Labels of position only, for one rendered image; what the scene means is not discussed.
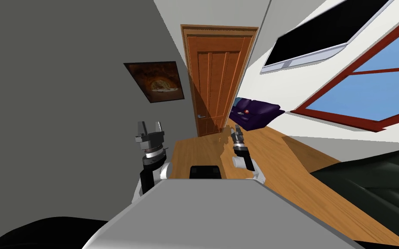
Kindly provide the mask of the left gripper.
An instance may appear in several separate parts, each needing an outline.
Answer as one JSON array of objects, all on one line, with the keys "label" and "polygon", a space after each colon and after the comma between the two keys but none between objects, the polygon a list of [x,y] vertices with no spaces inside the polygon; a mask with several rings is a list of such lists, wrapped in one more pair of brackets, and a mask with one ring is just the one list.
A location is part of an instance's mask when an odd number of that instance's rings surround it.
[{"label": "left gripper", "polygon": [[149,150],[161,146],[164,143],[164,134],[161,123],[155,123],[155,132],[148,133],[144,121],[138,121],[138,136],[135,137],[136,143],[142,150]]}]

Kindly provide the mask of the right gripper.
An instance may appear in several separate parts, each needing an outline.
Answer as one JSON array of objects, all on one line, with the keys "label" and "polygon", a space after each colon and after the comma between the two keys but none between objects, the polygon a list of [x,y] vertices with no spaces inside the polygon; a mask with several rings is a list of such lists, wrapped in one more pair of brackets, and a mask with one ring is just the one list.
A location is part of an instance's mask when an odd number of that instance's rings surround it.
[{"label": "right gripper", "polygon": [[246,147],[244,143],[244,137],[241,128],[239,125],[235,125],[235,130],[231,134],[231,138],[233,141],[233,147]]}]

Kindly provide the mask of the purple sofa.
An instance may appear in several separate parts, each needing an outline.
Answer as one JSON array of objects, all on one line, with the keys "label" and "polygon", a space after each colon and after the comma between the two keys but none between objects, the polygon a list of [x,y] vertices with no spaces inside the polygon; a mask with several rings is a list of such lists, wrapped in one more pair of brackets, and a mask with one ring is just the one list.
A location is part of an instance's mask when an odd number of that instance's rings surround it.
[{"label": "purple sofa", "polygon": [[285,113],[279,105],[267,102],[237,98],[229,118],[247,131],[266,127],[275,118]]}]

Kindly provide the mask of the brown wooden door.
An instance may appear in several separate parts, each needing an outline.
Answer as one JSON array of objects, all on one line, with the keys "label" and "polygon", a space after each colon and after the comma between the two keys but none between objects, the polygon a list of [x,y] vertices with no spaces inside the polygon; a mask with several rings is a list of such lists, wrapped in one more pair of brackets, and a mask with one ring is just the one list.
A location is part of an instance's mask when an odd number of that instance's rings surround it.
[{"label": "brown wooden door", "polygon": [[223,130],[251,46],[249,36],[187,37],[198,136]]}]

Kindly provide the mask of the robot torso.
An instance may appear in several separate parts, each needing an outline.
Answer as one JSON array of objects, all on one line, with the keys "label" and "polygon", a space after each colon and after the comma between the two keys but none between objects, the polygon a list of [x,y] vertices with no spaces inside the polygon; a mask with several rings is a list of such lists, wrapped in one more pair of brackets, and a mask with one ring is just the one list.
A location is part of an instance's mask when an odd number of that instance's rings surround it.
[{"label": "robot torso", "polygon": [[164,179],[82,249],[364,249],[253,179]]}]

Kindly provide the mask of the red framed window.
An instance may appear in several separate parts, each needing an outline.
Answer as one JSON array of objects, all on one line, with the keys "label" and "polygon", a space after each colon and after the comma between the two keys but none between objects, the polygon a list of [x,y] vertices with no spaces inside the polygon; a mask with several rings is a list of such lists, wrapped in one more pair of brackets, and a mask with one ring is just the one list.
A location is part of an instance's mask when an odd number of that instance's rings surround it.
[{"label": "red framed window", "polygon": [[399,123],[399,25],[293,114],[379,132]]}]

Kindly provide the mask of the dark green sofa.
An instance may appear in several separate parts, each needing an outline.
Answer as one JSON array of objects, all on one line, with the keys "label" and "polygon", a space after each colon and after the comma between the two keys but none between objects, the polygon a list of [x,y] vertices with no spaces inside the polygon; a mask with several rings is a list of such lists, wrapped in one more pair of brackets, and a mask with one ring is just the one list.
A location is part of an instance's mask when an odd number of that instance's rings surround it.
[{"label": "dark green sofa", "polygon": [[399,150],[336,163],[312,175],[399,236]]}]

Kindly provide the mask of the dark orange wall picture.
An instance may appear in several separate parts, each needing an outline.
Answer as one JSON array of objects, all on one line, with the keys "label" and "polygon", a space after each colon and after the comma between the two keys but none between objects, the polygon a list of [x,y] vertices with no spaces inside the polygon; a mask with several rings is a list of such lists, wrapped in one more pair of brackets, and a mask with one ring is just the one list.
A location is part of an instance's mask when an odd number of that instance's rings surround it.
[{"label": "dark orange wall picture", "polygon": [[150,103],[185,99],[175,61],[123,64]]}]

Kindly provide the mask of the black wall television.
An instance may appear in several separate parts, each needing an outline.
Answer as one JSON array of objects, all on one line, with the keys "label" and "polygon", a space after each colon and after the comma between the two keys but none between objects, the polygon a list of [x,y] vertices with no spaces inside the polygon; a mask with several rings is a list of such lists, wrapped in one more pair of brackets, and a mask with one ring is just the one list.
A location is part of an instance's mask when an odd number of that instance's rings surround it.
[{"label": "black wall television", "polygon": [[343,0],[280,36],[261,73],[329,59],[342,51],[394,0]]}]

